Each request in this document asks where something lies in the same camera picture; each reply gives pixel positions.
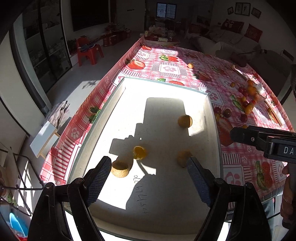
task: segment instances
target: television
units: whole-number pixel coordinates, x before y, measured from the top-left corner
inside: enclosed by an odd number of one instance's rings
[[[70,0],[73,31],[109,22],[108,0]]]

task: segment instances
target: door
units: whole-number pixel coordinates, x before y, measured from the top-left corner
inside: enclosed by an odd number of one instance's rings
[[[117,19],[132,31],[144,31],[145,0],[117,1]]]

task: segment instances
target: tablecloth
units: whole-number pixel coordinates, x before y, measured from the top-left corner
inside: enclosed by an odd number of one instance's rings
[[[194,68],[189,69],[188,63],[192,63]],[[229,108],[232,111],[232,116],[225,121],[225,124],[230,123],[232,127],[241,127],[243,123],[240,116],[243,112],[233,104],[231,95],[235,98],[242,97],[238,87],[243,86],[245,80],[231,67],[230,62],[217,57],[180,47],[151,45],[142,37],[111,68],[79,107],[56,147],[51,148],[40,173],[41,179],[45,182],[54,182],[56,185],[67,182],[73,162],[91,127],[90,117],[93,115],[91,108],[101,109],[125,76],[155,81],[176,81],[187,87],[207,92],[213,108],[220,107],[222,111]],[[293,131],[283,107],[262,78],[249,65],[239,70],[255,83],[262,83],[267,93],[266,101],[271,104],[282,127],[270,119],[264,103],[255,105],[253,112],[248,115],[246,124]],[[232,88],[231,82],[235,82],[236,86]],[[256,150],[255,147],[236,142],[228,145],[221,140],[221,137],[220,141],[225,181],[237,185],[252,182],[261,201],[282,191],[286,178],[281,173],[283,162],[265,159],[263,152]],[[269,179],[269,184],[264,186],[257,180],[258,168],[256,167],[259,164],[259,169],[269,172],[272,179],[272,181]]]

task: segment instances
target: white floor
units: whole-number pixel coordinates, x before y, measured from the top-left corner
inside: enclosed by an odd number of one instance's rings
[[[71,70],[69,70],[56,84],[55,86],[47,93],[49,100],[52,105],[56,103],[67,100],[70,103],[68,110],[66,111],[62,123],[65,122],[69,117],[72,117],[85,98],[89,93],[94,89],[96,84],[102,79],[102,77],[110,70],[112,66],[121,58],[121,56],[128,51],[128,49],[138,40],[139,33],[134,32],[131,38],[128,38],[114,46],[111,47],[102,47],[104,58],[98,57],[97,64],[91,65],[89,61],[85,60],[81,67],[76,64]],[[180,39],[180,47],[191,48],[188,41]],[[40,173],[41,168],[44,163],[44,159],[39,157],[36,158],[31,151],[29,145],[32,142],[33,137],[25,141],[23,146],[22,154],[28,156],[37,171]],[[27,187],[40,187],[38,179],[34,176],[33,171],[30,166],[27,165],[27,161],[23,158],[18,160],[18,164],[22,170],[25,170],[23,177],[26,182]],[[39,199],[41,191],[24,191],[22,192],[29,208],[33,211],[36,203]],[[21,207],[24,207],[20,197],[18,197],[18,204]],[[30,224],[30,218],[26,216],[21,216],[27,225]],[[73,238],[76,241],[80,241],[77,233],[77,229],[73,220],[73,217],[67,214],[67,220],[69,222],[69,227]],[[279,236],[283,233],[281,227],[281,217],[278,216],[275,221],[275,226],[278,225]],[[224,223],[222,231],[219,236],[219,241],[224,241],[227,237],[229,229],[229,223]],[[121,241],[123,239],[115,237],[110,234],[102,233],[106,241]]]

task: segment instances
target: chair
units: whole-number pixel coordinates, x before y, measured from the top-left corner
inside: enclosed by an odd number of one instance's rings
[[[101,46],[98,44],[96,44],[93,48],[91,48],[85,52],[81,52],[79,47],[81,47],[85,44],[89,44],[89,41],[87,40],[87,38],[79,38],[76,41],[79,66],[82,65],[81,58],[83,56],[85,56],[87,59],[90,59],[92,65],[96,64],[96,52],[97,51],[100,52],[101,57],[104,58],[104,54],[102,52]]]

